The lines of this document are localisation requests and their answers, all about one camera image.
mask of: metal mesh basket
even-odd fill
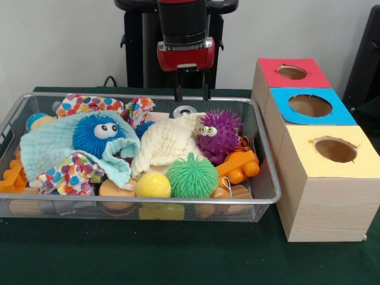
[[[34,113],[55,115],[54,103],[63,93],[33,93],[21,96],[0,125],[0,175],[8,169],[19,150],[26,120]],[[108,95],[128,103],[134,96]],[[281,196],[278,177],[257,105],[249,99],[185,97],[175,102],[169,96],[149,96],[156,112],[172,113],[180,105],[190,105],[198,112],[230,109],[242,117],[243,134],[254,139],[260,160],[260,173],[243,184],[253,199],[178,199],[128,198],[69,195],[0,194],[0,217],[38,217],[66,219],[189,220],[189,221],[259,221],[270,204]]]

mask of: wooden box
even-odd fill
[[[289,242],[363,240],[380,205],[380,158],[359,126],[286,126],[277,170]]]

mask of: green spiky ball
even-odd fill
[[[174,198],[209,198],[218,187],[216,168],[207,159],[194,158],[194,153],[189,153],[187,161],[174,161],[166,177]]]

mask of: colorful polka dot cloth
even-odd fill
[[[113,110],[120,114],[124,110],[123,103],[113,98],[85,96],[82,94],[67,94],[66,98],[56,111],[58,118],[78,113],[87,113],[99,110]]]
[[[149,98],[138,96],[125,105],[125,110],[121,113],[123,120],[134,129],[145,121],[147,112],[153,110],[155,104]]]
[[[91,195],[91,183],[100,183],[104,175],[96,163],[76,152],[62,163],[40,174],[40,194],[52,194],[55,189],[61,195]]]

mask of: cartoon eye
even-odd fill
[[[201,131],[201,135],[202,135],[203,137],[207,135],[207,129],[208,129],[207,126],[204,126],[203,128],[200,129],[200,131]]]
[[[106,123],[108,137],[113,138],[118,133],[118,127],[114,123]]]
[[[94,135],[101,140],[109,138],[108,124],[99,124],[94,128]]]
[[[208,135],[209,137],[215,137],[217,133],[218,133],[218,130],[215,129],[213,126],[211,126],[211,127],[209,127],[209,128],[207,129],[207,135]]]

